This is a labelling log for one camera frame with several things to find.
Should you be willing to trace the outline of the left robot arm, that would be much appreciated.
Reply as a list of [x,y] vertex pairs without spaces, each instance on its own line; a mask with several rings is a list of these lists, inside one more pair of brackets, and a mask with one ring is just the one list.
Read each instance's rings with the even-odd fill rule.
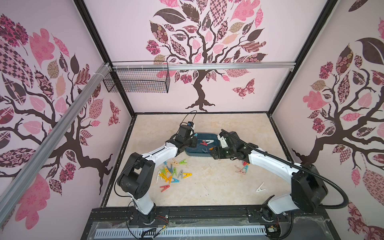
[[146,154],[132,153],[117,178],[117,186],[133,199],[136,209],[144,216],[152,213],[155,207],[148,190],[151,186],[155,169],[162,163],[178,156],[186,148],[197,145],[194,123],[181,123],[176,134],[165,144]]

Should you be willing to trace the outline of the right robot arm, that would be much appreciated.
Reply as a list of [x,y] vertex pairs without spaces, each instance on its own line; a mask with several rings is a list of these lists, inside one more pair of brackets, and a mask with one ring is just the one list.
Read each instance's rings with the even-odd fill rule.
[[264,203],[273,214],[292,210],[313,213],[327,196],[324,181],[314,176],[319,173],[316,167],[283,160],[257,145],[242,141],[236,132],[222,131],[217,138],[220,145],[211,151],[214,159],[242,160],[277,175],[291,186],[290,193],[272,196]]

